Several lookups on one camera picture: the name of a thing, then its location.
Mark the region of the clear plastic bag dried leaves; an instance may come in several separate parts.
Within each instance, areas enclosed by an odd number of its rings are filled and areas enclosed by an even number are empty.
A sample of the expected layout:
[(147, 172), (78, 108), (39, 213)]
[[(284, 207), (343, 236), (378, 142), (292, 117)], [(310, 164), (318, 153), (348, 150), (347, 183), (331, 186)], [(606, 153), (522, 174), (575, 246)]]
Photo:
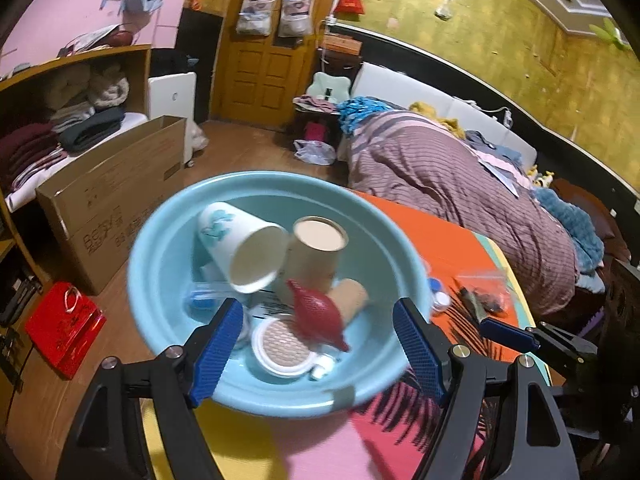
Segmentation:
[(506, 316), (513, 307), (512, 292), (501, 269), (463, 271), (454, 277), (460, 288), (470, 292), (483, 309), (495, 316)]

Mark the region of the clear round lid dish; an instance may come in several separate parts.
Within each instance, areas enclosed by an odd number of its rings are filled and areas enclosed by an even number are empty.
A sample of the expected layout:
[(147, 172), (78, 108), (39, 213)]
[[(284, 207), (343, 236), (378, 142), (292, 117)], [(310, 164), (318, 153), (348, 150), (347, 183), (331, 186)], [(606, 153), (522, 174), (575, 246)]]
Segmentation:
[(436, 313), (442, 313), (449, 309), (451, 306), (450, 296), (443, 290), (434, 292), (433, 294), (433, 311)]

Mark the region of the round cushion compact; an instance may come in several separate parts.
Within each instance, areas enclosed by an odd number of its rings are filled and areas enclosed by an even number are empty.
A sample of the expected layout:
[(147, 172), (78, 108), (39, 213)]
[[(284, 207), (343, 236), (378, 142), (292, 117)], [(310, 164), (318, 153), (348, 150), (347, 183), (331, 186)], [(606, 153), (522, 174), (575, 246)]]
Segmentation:
[(292, 315), (264, 318), (252, 331), (250, 344), (258, 365), (280, 378), (297, 378), (314, 366), (318, 353), (298, 336)]

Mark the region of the small brown cardboard tube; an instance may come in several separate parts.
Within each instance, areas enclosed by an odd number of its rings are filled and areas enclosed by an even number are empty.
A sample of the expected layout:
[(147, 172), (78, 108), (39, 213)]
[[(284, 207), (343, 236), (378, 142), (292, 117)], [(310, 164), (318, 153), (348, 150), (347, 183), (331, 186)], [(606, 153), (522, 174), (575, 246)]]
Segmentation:
[(329, 290), (328, 297), (340, 312), (345, 326), (352, 322), (369, 300), (366, 289), (351, 278), (344, 278), (344, 280), (339, 281)]

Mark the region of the white paper cup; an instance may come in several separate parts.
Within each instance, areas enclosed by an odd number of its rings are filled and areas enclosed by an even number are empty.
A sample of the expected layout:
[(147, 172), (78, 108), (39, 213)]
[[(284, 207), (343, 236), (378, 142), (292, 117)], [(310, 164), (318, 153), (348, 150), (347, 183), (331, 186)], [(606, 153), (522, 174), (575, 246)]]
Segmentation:
[(224, 202), (205, 207), (196, 232), (229, 285), (241, 294), (268, 287), (288, 252), (285, 228)]

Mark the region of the red rubber bulb blower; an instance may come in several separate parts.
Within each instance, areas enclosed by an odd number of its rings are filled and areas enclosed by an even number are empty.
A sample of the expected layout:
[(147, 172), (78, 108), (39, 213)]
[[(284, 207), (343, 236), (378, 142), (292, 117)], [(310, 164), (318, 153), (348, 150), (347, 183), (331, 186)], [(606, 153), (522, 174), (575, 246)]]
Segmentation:
[(294, 280), (287, 280), (286, 284), (292, 292), (299, 333), (315, 344), (328, 344), (341, 352), (349, 352), (345, 325), (334, 302), (323, 292), (303, 287)]

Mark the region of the blue fuzzy blanket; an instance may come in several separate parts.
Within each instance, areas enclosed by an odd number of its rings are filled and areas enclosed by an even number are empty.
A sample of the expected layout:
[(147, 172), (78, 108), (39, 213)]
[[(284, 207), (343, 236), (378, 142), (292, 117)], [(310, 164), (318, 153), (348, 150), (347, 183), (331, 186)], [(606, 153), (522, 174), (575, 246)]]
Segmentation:
[(532, 188), (533, 196), (567, 232), (576, 252), (580, 274), (593, 274), (604, 257), (604, 244), (596, 232), (589, 214), (565, 200), (551, 188)]

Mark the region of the beige cardboard tube canister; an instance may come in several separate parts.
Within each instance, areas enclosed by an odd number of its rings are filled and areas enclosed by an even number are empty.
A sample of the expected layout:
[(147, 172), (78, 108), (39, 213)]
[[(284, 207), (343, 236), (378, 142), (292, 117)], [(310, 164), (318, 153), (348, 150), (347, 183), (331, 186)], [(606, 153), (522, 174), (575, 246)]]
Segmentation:
[(318, 216), (298, 219), (293, 226), (285, 263), (274, 282), (274, 291), (285, 304), (293, 303), (287, 280), (328, 292), (334, 282), (348, 235), (335, 221)]

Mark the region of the red paper shopping bag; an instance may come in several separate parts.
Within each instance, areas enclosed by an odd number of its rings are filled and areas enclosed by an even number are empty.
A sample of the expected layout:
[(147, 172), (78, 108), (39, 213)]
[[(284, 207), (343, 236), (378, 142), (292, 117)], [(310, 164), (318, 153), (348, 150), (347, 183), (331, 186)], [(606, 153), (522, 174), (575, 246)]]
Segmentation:
[(50, 367), (72, 379), (105, 322), (100, 308), (77, 287), (56, 282), (29, 315), (25, 330)]

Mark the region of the long cardboard box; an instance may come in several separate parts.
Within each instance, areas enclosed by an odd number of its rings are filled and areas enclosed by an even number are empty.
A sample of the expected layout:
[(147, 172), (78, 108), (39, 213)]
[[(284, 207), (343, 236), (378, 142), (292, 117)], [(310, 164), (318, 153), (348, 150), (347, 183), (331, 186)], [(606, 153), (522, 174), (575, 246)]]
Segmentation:
[(186, 120), (162, 116), (85, 152), (36, 188), (76, 281), (97, 295), (143, 223), (183, 187)]

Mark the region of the purple striped duvet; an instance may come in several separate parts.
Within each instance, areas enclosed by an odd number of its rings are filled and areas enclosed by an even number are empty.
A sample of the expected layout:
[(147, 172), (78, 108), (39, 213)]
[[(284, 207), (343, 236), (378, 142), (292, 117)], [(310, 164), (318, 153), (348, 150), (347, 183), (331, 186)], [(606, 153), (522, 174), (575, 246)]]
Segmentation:
[(349, 185), (491, 238), (534, 315), (575, 295), (577, 257), (561, 223), (526, 188), (510, 192), (461, 140), (408, 110), (375, 113), (347, 142)]

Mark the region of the plastic bag on floor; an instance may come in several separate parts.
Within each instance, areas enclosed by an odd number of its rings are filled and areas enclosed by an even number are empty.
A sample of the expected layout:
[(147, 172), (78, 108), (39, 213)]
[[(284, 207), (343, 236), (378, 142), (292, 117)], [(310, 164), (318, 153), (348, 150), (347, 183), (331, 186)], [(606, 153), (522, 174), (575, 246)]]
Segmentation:
[(331, 166), (336, 161), (336, 151), (330, 144), (315, 140), (295, 140), (294, 156), (316, 166)]

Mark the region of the small dark side table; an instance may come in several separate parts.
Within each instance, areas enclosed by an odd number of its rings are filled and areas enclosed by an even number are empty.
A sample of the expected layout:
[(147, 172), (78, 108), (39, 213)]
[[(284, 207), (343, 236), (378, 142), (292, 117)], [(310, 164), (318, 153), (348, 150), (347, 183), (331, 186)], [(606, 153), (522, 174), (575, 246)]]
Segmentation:
[(342, 130), (340, 113), (335, 104), (304, 94), (293, 99), (293, 106), (288, 134), (294, 140), (321, 141), (337, 148)]

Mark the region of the white cabinet on wheels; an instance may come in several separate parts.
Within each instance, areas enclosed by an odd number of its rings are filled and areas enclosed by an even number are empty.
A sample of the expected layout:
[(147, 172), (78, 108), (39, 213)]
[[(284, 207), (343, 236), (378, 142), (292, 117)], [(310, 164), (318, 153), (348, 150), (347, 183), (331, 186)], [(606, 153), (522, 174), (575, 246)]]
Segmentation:
[(194, 152), (194, 107), (196, 73), (171, 74), (148, 79), (149, 105), (146, 113), (150, 119), (174, 116), (186, 120), (183, 142), (183, 163), (192, 165)]

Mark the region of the wooden door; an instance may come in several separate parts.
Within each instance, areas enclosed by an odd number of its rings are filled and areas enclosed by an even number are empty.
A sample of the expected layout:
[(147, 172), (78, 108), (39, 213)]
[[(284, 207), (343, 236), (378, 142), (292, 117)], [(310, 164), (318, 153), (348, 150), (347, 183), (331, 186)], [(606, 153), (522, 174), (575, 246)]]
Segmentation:
[(280, 6), (272, 10), (267, 37), (240, 35), (236, 24), (243, 0), (229, 0), (216, 53), (209, 116), (282, 130), (293, 116), (293, 99), (308, 87), (322, 22), (333, 0), (314, 0), (311, 33), (278, 35)]

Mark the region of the white sofa headboard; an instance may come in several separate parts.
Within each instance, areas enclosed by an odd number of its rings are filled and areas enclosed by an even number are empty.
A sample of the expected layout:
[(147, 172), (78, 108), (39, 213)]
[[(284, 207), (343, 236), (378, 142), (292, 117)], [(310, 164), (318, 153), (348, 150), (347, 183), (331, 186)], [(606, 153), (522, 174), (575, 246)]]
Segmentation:
[(352, 84), (352, 96), (372, 96), (403, 108), (423, 102), (434, 108), (438, 118), (456, 118), (463, 130), (479, 131), (493, 144), (520, 153), (524, 170), (536, 162), (537, 151), (507, 127), (498, 112), (485, 113), (476, 104), (450, 96), (401, 72), (363, 62)]

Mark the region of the wooden shelf unit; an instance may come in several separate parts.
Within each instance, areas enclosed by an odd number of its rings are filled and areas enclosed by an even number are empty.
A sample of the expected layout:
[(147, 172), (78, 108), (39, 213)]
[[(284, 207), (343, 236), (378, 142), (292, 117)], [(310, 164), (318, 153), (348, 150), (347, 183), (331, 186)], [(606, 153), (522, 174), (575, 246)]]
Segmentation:
[(151, 47), (103, 47), (32, 66), (1, 81), (1, 252), (17, 248), (27, 274), (40, 284), (49, 275), (25, 244), (12, 214), (35, 198), (35, 167), (44, 156), (62, 162), (58, 136), (90, 112), (119, 107), (126, 117), (148, 107)]

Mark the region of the left hanging pocket organiser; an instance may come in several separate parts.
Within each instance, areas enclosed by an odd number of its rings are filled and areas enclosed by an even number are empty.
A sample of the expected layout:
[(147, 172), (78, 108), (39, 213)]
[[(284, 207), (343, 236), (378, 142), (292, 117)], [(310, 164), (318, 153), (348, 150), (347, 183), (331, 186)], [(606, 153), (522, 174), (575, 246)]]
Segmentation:
[(243, 0), (235, 31), (240, 35), (268, 37), (278, 0)]

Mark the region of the hanging pocket organiser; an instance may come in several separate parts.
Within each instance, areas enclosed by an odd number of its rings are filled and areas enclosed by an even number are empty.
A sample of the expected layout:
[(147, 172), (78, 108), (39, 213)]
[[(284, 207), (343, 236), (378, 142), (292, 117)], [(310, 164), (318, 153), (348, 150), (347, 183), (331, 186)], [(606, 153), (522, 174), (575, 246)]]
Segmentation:
[(235, 31), (240, 35), (268, 37), (278, 0), (243, 0)]
[(304, 38), (310, 36), (314, 0), (282, 0), (278, 36)]

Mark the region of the right hanging pocket organiser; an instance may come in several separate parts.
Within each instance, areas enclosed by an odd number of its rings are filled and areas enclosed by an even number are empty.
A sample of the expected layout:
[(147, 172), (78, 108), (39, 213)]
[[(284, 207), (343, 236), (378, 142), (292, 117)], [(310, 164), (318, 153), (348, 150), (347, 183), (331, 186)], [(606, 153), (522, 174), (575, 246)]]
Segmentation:
[(278, 36), (304, 38), (310, 36), (314, 0), (282, 0)]

